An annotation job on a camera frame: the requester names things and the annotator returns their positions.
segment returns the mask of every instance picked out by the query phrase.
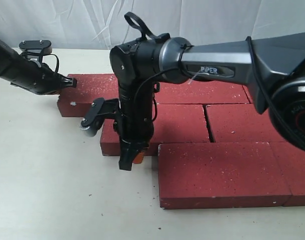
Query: orange tab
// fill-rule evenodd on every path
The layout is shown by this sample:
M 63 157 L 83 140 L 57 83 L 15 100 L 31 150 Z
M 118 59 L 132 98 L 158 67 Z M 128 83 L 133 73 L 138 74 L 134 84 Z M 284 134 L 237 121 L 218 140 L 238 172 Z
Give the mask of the orange tab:
M 139 153 L 136 158 L 132 161 L 133 164 L 141 164 L 144 160 L 145 152 Z

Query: robotic arm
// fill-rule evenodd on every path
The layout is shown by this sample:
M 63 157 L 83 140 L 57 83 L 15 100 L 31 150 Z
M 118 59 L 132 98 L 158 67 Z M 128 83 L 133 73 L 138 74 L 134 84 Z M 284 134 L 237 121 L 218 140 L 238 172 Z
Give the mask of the robotic arm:
M 258 114 L 268 109 L 280 135 L 305 151 L 305 33 L 193 46 L 169 33 L 155 36 L 132 12 L 124 17 L 141 37 L 110 51 L 119 98 L 95 99 L 81 122 L 81 129 L 95 136 L 105 119 L 114 120 L 119 169 L 131 171 L 133 161 L 143 158 L 149 147 L 159 83 L 183 84 L 189 79 L 246 86 Z
M 18 54 L 0 40 L 0 78 L 37 95 L 52 95 L 67 87 L 75 88 L 77 80 L 58 73 L 59 59 L 52 53 L 49 40 L 22 41 Z M 43 62 L 43 56 L 54 55 L 55 71 Z

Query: red brick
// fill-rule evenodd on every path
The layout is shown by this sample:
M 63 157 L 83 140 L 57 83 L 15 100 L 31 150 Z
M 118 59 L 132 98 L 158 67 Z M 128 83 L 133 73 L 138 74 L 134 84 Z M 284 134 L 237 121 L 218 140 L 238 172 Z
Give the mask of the red brick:
M 247 98 L 249 100 L 249 103 L 253 103 L 253 99 L 252 99 L 252 96 L 248 90 L 248 88 L 246 86 L 242 86 L 243 90 L 245 91 L 246 95 L 247 95 Z
M 219 81 L 160 83 L 156 101 L 160 104 L 249 104 L 241 85 Z
M 160 143 L 208 143 L 204 110 L 201 105 L 158 104 L 154 122 L 154 135 L 146 156 L 157 156 Z M 103 155 L 119 156 L 119 138 L 113 130 L 113 121 L 106 120 L 102 129 L 100 146 Z
M 160 207 L 282 206 L 291 192 L 269 143 L 161 144 Z
M 77 88 L 65 88 L 57 102 L 62 117 L 84 117 L 94 99 L 118 98 L 118 82 L 113 74 L 70 74 Z
M 206 107 L 214 141 L 285 142 L 273 127 L 268 112 L 260 115 L 252 104 L 219 104 Z
M 305 206 L 305 152 L 288 142 L 270 146 L 292 194 L 284 206 Z

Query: piper logo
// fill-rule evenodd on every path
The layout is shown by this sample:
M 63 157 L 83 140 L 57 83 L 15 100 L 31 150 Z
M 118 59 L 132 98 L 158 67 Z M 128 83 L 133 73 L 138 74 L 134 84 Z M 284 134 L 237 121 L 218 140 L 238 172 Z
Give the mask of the piper logo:
M 202 72 L 204 74 L 218 75 L 218 69 L 216 67 L 212 67 L 212 66 L 201 66 L 200 72 Z

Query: white backdrop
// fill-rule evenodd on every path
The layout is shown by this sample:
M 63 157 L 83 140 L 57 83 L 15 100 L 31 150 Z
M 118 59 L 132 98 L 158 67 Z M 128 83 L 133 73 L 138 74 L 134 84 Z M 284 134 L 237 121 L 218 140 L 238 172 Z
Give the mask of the white backdrop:
M 48 39 L 54 48 L 111 49 L 139 32 L 124 14 L 141 17 L 155 35 L 194 45 L 305 32 L 305 0 L 0 0 L 0 39 Z

